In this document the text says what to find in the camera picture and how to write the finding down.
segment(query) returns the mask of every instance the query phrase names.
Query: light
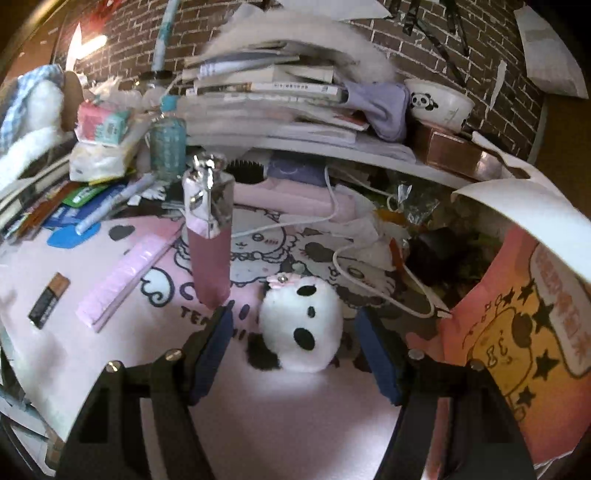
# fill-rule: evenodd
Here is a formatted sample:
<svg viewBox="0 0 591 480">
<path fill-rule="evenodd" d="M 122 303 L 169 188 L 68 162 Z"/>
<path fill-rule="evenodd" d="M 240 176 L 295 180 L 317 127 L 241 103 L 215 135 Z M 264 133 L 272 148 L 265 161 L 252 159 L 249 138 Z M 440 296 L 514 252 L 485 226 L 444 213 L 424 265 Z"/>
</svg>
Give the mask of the light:
<svg viewBox="0 0 591 480">
<path fill-rule="evenodd" d="M 84 43 L 83 45 L 80 45 L 80 47 L 78 47 L 77 53 L 76 53 L 76 58 L 78 60 L 83 59 L 84 57 L 87 57 L 88 55 L 90 55 L 91 53 L 93 53 L 94 51 L 98 50 L 101 47 L 104 47 L 107 43 L 107 37 L 106 35 L 99 35 L 96 38 L 93 38 L 92 40 L 89 40 L 88 42 Z"/>
</svg>

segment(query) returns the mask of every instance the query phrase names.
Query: plaid cloth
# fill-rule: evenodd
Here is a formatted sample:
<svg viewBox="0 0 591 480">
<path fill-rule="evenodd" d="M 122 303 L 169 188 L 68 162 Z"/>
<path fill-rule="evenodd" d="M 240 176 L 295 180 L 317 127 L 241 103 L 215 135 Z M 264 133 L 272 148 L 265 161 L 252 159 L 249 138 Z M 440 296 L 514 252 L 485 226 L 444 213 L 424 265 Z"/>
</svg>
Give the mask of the plaid cloth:
<svg viewBox="0 0 591 480">
<path fill-rule="evenodd" d="M 22 120 L 27 113 L 25 100 L 42 80 L 51 80 L 59 88 L 64 82 L 64 72 L 59 65 L 43 65 L 18 79 L 18 89 L 12 94 L 11 106 L 0 127 L 0 155 L 5 155 L 20 138 Z"/>
</svg>

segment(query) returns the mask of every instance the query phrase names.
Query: pink desk mat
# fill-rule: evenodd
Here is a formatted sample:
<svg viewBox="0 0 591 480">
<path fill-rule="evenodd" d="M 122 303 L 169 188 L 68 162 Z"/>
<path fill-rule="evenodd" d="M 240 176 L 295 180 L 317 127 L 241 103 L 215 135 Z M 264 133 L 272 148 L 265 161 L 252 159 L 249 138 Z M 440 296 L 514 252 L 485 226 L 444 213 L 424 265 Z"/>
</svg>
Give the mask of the pink desk mat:
<svg viewBox="0 0 591 480">
<path fill-rule="evenodd" d="M 240 208 L 234 231 L 277 221 L 273 213 Z M 141 280 L 100 333 L 74 313 L 80 299 L 138 239 L 175 228 L 172 221 L 156 217 L 109 220 L 98 235 L 73 250 L 48 247 L 49 232 L 43 231 L 0 269 L 3 344 L 9 344 L 11 363 L 27 395 L 62 438 L 108 361 L 118 359 L 128 367 L 152 362 L 204 328 L 211 312 L 195 298 L 186 238 Z M 342 278 L 331 259 L 346 243 L 313 230 L 296 234 L 285 229 L 233 240 L 230 299 L 235 301 L 236 335 L 211 393 L 191 412 L 219 480 L 374 477 L 398 409 L 380 395 L 373 376 L 364 371 L 350 319 L 356 308 L 371 304 L 388 328 L 403 335 L 417 332 L 431 339 L 436 328 L 434 322 L 396 312 Z M 397 281 L 396 272 L 371 267 L 352 255 L 348 252 L 341 260 L 351 275 L 412 308 L 427 309 L 419 294 Z M 338 366 L 319 374 L 296 374 L 261 372 L 247 363 L 248 333 L 258 329 L 261 282 L 280 271 L 317 275 L 336 288 L 347 319 Z M 37 330 L 27 315 L 56 272 L 71 285 L 44 329 Z"/>
</svg>

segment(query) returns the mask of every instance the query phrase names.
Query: white cable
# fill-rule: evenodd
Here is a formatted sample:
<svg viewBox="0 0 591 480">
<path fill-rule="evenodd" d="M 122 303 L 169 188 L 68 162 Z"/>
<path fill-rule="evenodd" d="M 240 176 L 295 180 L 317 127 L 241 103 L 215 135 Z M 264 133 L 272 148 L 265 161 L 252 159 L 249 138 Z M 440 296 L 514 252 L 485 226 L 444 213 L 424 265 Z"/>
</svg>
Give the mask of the white cable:
<svg viewBox="0 0 591 480">
<path fill-rule="evenodd" d="M 357 183 L 358 185 L 367 188 L 368 190 L 371 190 L 372 192 L 375 193 L 380 193 L 382 195 L 386 195 L 388 197 L 387 200 L 387 204 L 388 204 L 388 209 L 393 212 L 394 210 L 391 209 L 389 202 L 390 199 L 394 197 L 393 194 L 388 193 L 388 192 L 383 192 L 382 190 L 378 190 L 378 189 L 374 189 L 373 187 L 370 187 L 366 184 L 364 184 L 363 182 L 359 181 L 358 179 L 356 179 L 355 177 L 353 177 L 351 174 L 349 174 L 348 172 L 341 170 L 339 168 L 334 168 L 331 167 L 335 170 L 338 170 L 339 172 L 347 175 L 349 178 L 351 178 L 355 183 Z M 259 227 L 259 228 L 255 228 L 253 230 L 248 230 L 246 232 L 240 232 L 240 233 L 235 233 L 232 235 L 232 238 L 240 238 L 242 236 L 247 236 L 247 235 L 253 235 L 255 233 L 259 233 L 259 232 L 264 232 L 267 230 L 271 230 L 274 228 L 283 228 L 286 226 L 296 226 L 296 225 L 302 225 L 302 224 L 308 224 L 308 223 L 319 223 L 319 222 L 326 222 L 328 220 L 332 220 L 338 213 L 339 213 L 339 202 L 335 196 L 335 193 L 333 191 L 333 188 L 330 184 L 330 179 L 329 179 L 329 166 L 326 166 L 324 168 L 324 179 L 326 180 L 326 187 L 328 188 L 329 191 L 329 195 L 330 198 L 332 199 L 333 205 L 335 206 L 335 209 L 333 211 L 333 213 L 325 218 L 318 218 L 318 217 L 312 217 L 309 220 L 306 221 L 299 221 L 299 222 L 291 222 L 291 223 L 275 223 L 273 225 L 265 225 L 263 227 Z M 429 302 L 429 313 L 420 313 L 420 312 L 415 312 L 413 309 L 408 308 L 406 305 L 403 305 L 402 303 L 394 300 L 392 297 L 388 297 L 386 294 L 380 292 L 379 290 L 372 288 L 368 285 L 366 285 L 363 282 L 360 282 L 359 280 L 351 277 L 351 275 L 349 275 L 346 271 L 344 271 L 341 266 L 339 265 L 339 255 L 346 251 L 346 250 L 350 250 L 350 249 L 357 249 L 357 248 L 369 248 L 371 247 L 374 243 L 369 244 L 369 245 L 364 245 L 364 246 L 360 246 L 360 245 L 356 245 L 356 244 L 352 244 L 352 245 L 345 245 L 344 247 L 341 247 L 337 250 L 335 250 L 335 253 L 333 254 L 333 264 L 335 265 L 335 268 L 338 270 L 338 272 L 344 276 L 344 278 L 346 278 L 347 280 L 349 280 L 351 283 L 354 283 L 355 285 L 357 285 L 358 287 L 370 292 L 373 295 L 376 295 L 384 300 L 386 300 L 387 302 L 391 303 L 392 305 L 398 307 L 399 309 L 409 313 L 410 315 L 413 315 L 415 317 L 418 317 L 420 319 L 428 319 L 431 318 L 433 316 L 433 314 L 435 313 L 435 305 L 433 304 L 433 301 L 431 300 L 431 297 L 427 294 L 427 291 L 425 289 L 425 287 L 423 286 L 423 284 L 419 281 L 419 279 L 417 277 L 414 276 L 414 274 L 408 269 L 408 267 L 406 265 L 404 265 L 404 269 L 406 271 L 406 273 L 410 276 L 410 278 L 412 278 L 413 282 L 415 282 L 418 287 L 421 289 L 421 291 L 423 292 L 423 294 L 425 295 L 425 297 L 427 298 L 427 301 Z"/>
<path fill-rule="evenodd" d="M 253 234 L 259 233 L 259 232 L 266 232 L 267 230 L 272 230 L 274 228 L 283 228 L 286 226 L 296 226 L 296 225 L 303 225 L 303 224 L 307 225 L 309 223 L 328 222 L 329 220 L 332 220 L 333 218 L 335 218 L 339 214 L 339 201 L 336 199 L 335 192 L 330 184 L 329 167 L 328 166 L 326 166 L 324 168 L 324 180 L 326 181 L 326 187 L 329 190 L 330 199 L 332 200 L 332 204 L 334 207 L 333 212 L 328 217 L 310 217 L 309 219 L 299 220 L 297 222 L 274 223 L 273 225 L 265 225 L 265 226 L 262 226 L 259 228 L 255 228 L 253 230 L 248 230 L 246 232 L 234 233 L 234 234 L 232 234 L 232 238 L 240 238 L 242 236 L 253 235 Z"/>
<path fill-rule="evenodd" d="M 373 187 L 370 187 L 369 185 L 366 185 L 362 181 L 356 179 L 348 171 L 341 170 L 340 168 L 337 168 L 337 167 L 334 167 L 334 166 L 332 166 L 331 168 L 333 170 L 336 170 L 336 171 L 342 173 L 343 175 L 346 175 L 347 177 L 349 177 L 351 179 L 352 182 L 356 183 L 357 185 L 360 185 L 363 188 L 368 189 L 368 190 L 370 190 L 372 192 L 379 193 L 381 195 L 385 195 L 386 197 L 388 197 L 388 199 L 386 200 L 386 205 L 388 206 L 388 210 L 390 210 L 390 212 L 395 212 L 396 211 L 396 210 L 393 210 L 392 207 L 390 206 L 390 200 L 392 200 L 396 196 L 395 193 L 388 193 L 388 192 L 384 192 L 382 190 L 374 189 Z"/>
<path fill-rule="evenodd" d="M 425 287 L 423 286 L 423 284 L 418 280 L 417 277 L 415 277 L 413 275 L 413 273 L 408 269 L 408 267 L 406 265 L 404 265 L 404 269 L 406 271 L 406 273 L 408 273 L 408 275 L 413 279 L 413 282 L 415 282 L 418 287 L 421 289 L 421 291 L 423 292 L 423 294 L 425 295 L 425 297 L 427 297 L 427 301 L 429 302 L 429 313 L 420 313 L 420 312 L 415 312 L 413 309 L 408 308 L 406 305 L 403 305 L 402 303 L 394 300 L 392 297 L 388 297 L 385 293 L 380 292 L 379 290 L 370 287 L 368 285 L 366 285 L 365 283 L 351 277 L 347 272 L 345 272 L 339 265 L 339 261 L 338 261 L 338 257 L 339 255 L 346 251 L 346 250 L 351 250 L 354 248 L 369 248 L 371 247 L 373 244 L 370 245 L 345 245 L 344 247 L 341 247 L 339 249 L 337 249 L 335 251 L 335 253 L 333 254 L 333 264 L 335 265 L 335 268 L 338 270 L 338 272 L 343 275 L 347 280 L 349 280 L 351 283 L 354 283 L 355 285 L 357 285 L 358 287 L 363 288 L 364 290 L 367 290 L 368 292 L 372 293 L 373 295 L 376 295 L 384 300 L 386 300 L 387 302 L 391 303 L 392 305 L 398 307 L 401 310 L 404 310 L 405 312 L 409 313 L 410 315 L 413 315 L 415 317 L 421 318 L 421 319 L 428 319 L 431 318 L 433 316 L 433 314 L 435 313 L 435 305 L 433 304 L 433 301 L 431 300 L 431 298 L 429 297 L 429 295 L 427 294 L 427 291 L 425 289 Z"/>
</svg>

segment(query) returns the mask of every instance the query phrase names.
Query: glass bottle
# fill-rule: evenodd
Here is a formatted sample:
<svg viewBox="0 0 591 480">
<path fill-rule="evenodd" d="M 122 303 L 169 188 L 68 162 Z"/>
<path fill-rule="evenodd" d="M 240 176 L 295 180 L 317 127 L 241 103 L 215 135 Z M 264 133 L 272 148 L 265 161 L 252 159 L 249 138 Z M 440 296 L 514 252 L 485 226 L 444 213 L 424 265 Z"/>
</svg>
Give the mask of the glass bottle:
<svg viewBox="0 0 591 480">
<path fill-rule="evenodd" d="M 221 154 L 199 153 L 183 176 L 185 217 L 195 293 L 215 309 L 230 295 L 234 177 Z"/>
<path fill-rule="evenodd" d="M 175 114 L 178 97 L 165 95 L 161 114 L 150 128 L 150 160 L 157 179 L 174 182 L 186 169 L 187 124 Z"/>
</svg>

